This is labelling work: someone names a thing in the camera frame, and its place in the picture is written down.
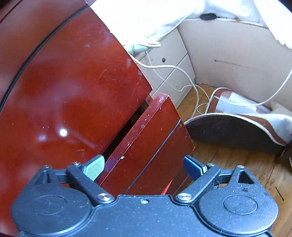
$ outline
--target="red wooden cabinet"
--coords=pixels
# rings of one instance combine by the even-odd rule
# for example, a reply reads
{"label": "red wooden cabinet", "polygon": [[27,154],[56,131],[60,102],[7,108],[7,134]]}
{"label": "red wooden cabinet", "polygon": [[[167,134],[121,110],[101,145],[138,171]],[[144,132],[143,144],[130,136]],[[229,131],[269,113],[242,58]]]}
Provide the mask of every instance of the red wooden cabinet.
{"label": "red wooden cabinet", "polygon": [[148,108],[106,161],[113,195],[174,193],[193,145],[167,95],[151,86],[83,0],[22,0],[0,10],[0,232],[43,165],[103,154],[146,100]]}

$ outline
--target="white cabinet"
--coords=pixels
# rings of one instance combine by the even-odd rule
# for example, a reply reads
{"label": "white cabinet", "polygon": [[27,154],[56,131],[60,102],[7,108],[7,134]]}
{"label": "white cabinet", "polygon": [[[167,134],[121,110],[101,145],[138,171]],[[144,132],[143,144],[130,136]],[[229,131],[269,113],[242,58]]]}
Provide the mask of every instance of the white cabinet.
{"label": "white cabinet", "polygon": [[[149,53],[149,57],[152,65],[178,65],[179,62],[187,54],[187,50],[183,43],[183,40],[177,29],[170,32],[165,38],[161,40],[161,46],[159,48],[152,49]],[[145,56],[141,63],[150,65],[149,59]],[[148,69],[139,66],[149,83],[151,84],[153,91],[150,95],[158,89],[158,87],[163,83],[163,80],[159,78],[153,69]],[[157,73],[166,79],[168,75],[172,72],[171,68],[161,68],[156,69]]]}
{"label": "white cabinet", "polygon": [[[183,40],[177,29],[174,29],[161,40],[161,46],[159,48],[153,48],[148,54],[152,65],[178,66],[186,71],[186,73],[194,81],[194,69],[187,54]],[[141,60],[141,63],[150,65],[147,55]],[[139,68],[153,88],[150,95],[155,98],[159,92],[168,94],[176,107],[179,106],[192,88],[189,86],[178,92],[173,90],[166,82],[163,81],[163,79],[166,80],[178,90],[181,90],[184,86],[189,85],[190,81],[179,70],[173,70],[172,68],[155,69],[159,76],[163,78],[161,79],[153,69],[144,68],[142,66],[139,66]]]}
{"label": "white cabinet", "polygon": [[[186,55],[183,60],[178,64],[178,67],[183,69],[192,79],[194,82],[195,73],[188,55]],[[170,75],[166,78],[166,82],[163,82],[161,86],[155,91],[153,94],[153,98],[160,92],[167,94],[170,96],[171,101],[173,104],[178,107],[180,103],[183,101],[187,93],[190,91],[192,86],[188,86],[184,88],[182,91],[178,92],[172,89],[169,84],[172,85],[177,90],[181,90],[184,86],[190,85],[189,79],[179,70],[173,70]]]}

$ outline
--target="wooden drawer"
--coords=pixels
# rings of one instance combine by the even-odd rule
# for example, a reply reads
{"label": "wooden drawer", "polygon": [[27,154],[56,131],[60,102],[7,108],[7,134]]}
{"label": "wooden drawer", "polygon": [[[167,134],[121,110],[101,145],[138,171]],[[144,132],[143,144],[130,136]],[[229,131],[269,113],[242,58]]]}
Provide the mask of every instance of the wooden drawer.
{"label": "wooden drawer", "polygon": [[157,95],[105,163],[98,183],[109,193],[174,193],[186,178],[183,157],[194,150],[169,96]]}
{"label": "wooden drawer", "polygon": [[[183,58],[178,67],[183,69],[194,82],[195,73],[188,55]],[[184,86],[190,84],[189,79],[179,70],[173,70],[171,74],[167,77],[166,81],[178,90],[181,90]],[[169,84],[163,82],[152,97],[155,98],[159,93],[167,94],[170,96],[170,99],[174,103],[174,105],[178,107],[187,95],[187,93],[190,91],[192,86],[188,86],[184,88],[181,92],[178,92],[172,89]]]}
{"label": "wooden drawer", "polygon": [[[161,40],[161,46],[159,48],[152,49],[149,53],[149,57],[152,65],[178,65],[179,62],[187,54],[187,50],[181,39],[181,36],[177,29],[170,32],[165,38]],[[145,56],[141,63],[150,65],[149,59]],[[150,93],[152,95],[158,87],[163,83],[163,80],[159,78],[153,69],[148,69],[139,66],[146,79],[151,84],[153,91]],[[168,75],[172,72],[171,68],[156,69],[157,73],[166,79]]]}

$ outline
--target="wooden floor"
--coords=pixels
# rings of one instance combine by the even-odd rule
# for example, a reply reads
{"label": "wooden floor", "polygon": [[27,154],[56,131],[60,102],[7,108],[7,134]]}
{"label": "wooden floor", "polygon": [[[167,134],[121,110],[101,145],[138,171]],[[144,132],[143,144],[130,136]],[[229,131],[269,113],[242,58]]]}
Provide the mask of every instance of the wooden floor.
{"label": "wooden floor", "polygon": [[[201,86],[209,96],[215,90],[204,84]],[[198,90],[199,104],[208,102],[207,97]],[[178,107],[183,122],[190,118],[195,105],[196,93],[192,88]],[[201,106],[199,110],[204,112],[205,107]],[[292,237],[292,168],[288,162],[275,164],[274,155],[265,152],[231,149],[201,142],[194,142],[194,145],[193,156],[202,163],[215,163],[222,169],[234,169],[237,165],[248,167],[278,204],[279,216],[272,233],[276,237]]]}

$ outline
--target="power cord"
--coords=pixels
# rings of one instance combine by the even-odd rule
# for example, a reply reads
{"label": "power cord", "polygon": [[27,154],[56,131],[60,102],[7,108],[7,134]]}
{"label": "power cord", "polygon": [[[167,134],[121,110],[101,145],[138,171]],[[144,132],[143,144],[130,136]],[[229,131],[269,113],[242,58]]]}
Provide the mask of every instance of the power cord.
{"label": "power cord", "polygon": [[[161,78],[164,82],[166,82],[172,89],[174,89],[175,91],[178,91],[178,92],[181,92],[184,88],[186,88],[186,87],[188,87],[188,86],[192,86],[194,89],[195,89],[195,91],[196,91],[196,96],[197,96],[197,102],[196,102],[196,106],[195,106],[195,109],[194,109],[194,111],[193,111],[193,113],[192,113],[192,115],[191,115],[191,118],[192,117],[194,117],[194,115],[195,115],[195,113],[196,113],[196,111],[199,113],[199,114],[202,114],[200,111],[198,111],[198,108],[200,107],[200,106],[202,106],[202,105],[206,105],[206,107],[211,103],[211,101],[212,101],[212,99],[213,98],[216,98],[216,99],[218,99],[218,100],[220,100],[220,101],[222,101],[222,102],[224,102],[224,103],[227,103],[227,104],[231,104],[231,105],[237,105],[237,106],[243,106],[243,107],[254,107],[254,106],[259,106],[259,105],[263,105],[264,103],[266,103],[266,102],[268,102],[269,100],[271,100],[283,87],[284,87],[284,85],[287,83],[287,81],[290,79],[290,77],[291,77],[291,75],[292,75],[292,68],[291,68],[291,71],[289,72],[289,74],[288,74],[288,76],[286,77],[286,79],[285,79],[285,81],[282,83],[282,85],[280,86],[280,88],[270,97],[270,98],[268,98],[267,100],[265,100],[265,101],[263,101],[263,102],[261,102],[261,103],[256,103],[256,104],[239,104],[239,103],[232,103],[232,102],[229,102],[229,101],[226,101],[226,100],[224,100],[224,99],[221,99],[221,98],[219,98],[219,97],[217,97],[217,96],[213,96],[211,99],[209,98],[209,96],[208,96],[208,94],[206,93],[206,91],[202,88],[202,87],[200,87],[199,85],[197,85],[197,84],[194,84],[193,82],[192,82],[192,80],[191,80],[191,78],[189,77],[189,75],[183,70],[183,69],[181,69],[180,67],[177,67],[177,66],[173,66],[173,65],[158,65],[158,66],[153,66],[152,64],[151,64],[151,61],[150,61],[150,57],[149,57],[149,55],[148,55],[148,52],[146,52],[146,55],[147,55],[147,57],[148,57],[148,60],[149,60],[149,63],[150,63],[150,66],[149,65],[145,65],[145,64],[143,64],[143,63],[141,63],[139,60],[137,60],[136,58],[134,58],[132,55],[130,55],[131,57],[132,57],[132,59],[137,63],[137,64],[139,64],[139,65],[141,65],[142,67],[145,67],[145,68],[152,68],[153,69],[153,71],[156,73],[156,75],[159,77],[159,78]],[[189,79],[189,81],[190,81],[190,83],[191,83],[191,85],[186,85],[186,86],[184,86],[181,90],[177,90],[176,88],[174,88],[170,83],[168,83],[164,78],[162,78],[156,71],[155,71],[155,68],[174,68],[174,69],[177,69],[177,70],[179,70],[179,71],[181,71],[183,74],[185,74],[186,75],[186,77]],[[200,104],[199,105],[199,92],[198,92],[198,90],[197,90],[197,88],[196,87],[198,87],[198,88],[200,88],[203,92],[204,92],[204,94],[207,96],[207,98],[208,98],[208,103],[203,103],[203,104]]]}
{"label": "power cord", "polygon": [[149,65],[145,65],[145,64],[141,63],[138,59],[134,58],[131,54],[129,54],[129,55],[130,55],[130,57],[134,60],[134,62],[136,62],[137,64],[139,64],[139,65],[142,66],[142,67],[145,67],[145,68],[152,68],[152,69],[154,69],[154,68],[174,68],[174,69],[177,69],[177,70],[181,71],[183,74],[185,74],[186,77],[189,79],[189,81],[190,81],[192,87],[193,87],[193,88],[195,89],[195,91],[196,91],[197,101],[196,101],[196,106],[195,106],[195,109],[194,109],[194,112],[193,112],[193,114],[195,114],[195,112],[196,112],[196,110],[197,110],[197,107],[198,107],[198,104],[199,104],[199,92],[198,92],[198,90],[197,90],[195,84],[192,82],[190,76],[189,76],[189,75],[188,75],[183,69],[181,69],[180,67],[174,66],[174,65],[157,65],[157,66],[149,66]]}

